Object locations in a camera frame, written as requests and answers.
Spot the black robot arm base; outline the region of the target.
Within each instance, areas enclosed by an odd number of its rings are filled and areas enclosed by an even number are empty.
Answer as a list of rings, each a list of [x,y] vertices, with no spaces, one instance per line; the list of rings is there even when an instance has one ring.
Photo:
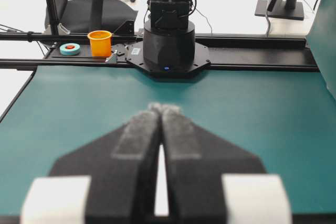
[[[182,77],[210,64],[209,49],[195,40],[189,21],[197,0],[148,0],[143,39],[129,46],[126,61],[155,76]]]

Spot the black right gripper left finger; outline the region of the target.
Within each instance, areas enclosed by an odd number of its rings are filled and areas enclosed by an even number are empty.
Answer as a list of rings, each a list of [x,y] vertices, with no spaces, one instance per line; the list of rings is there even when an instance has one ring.
[[[22,223],[132,223],[153,201],[160,117],[143,111],[129,122],[55,160],[34,179]]]

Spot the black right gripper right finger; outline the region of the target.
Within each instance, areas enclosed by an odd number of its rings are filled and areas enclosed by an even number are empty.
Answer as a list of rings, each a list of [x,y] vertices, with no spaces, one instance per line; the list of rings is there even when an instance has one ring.
[[[261,159],[162,109],[170,212],[177,223],[291,223],[282,180]]]

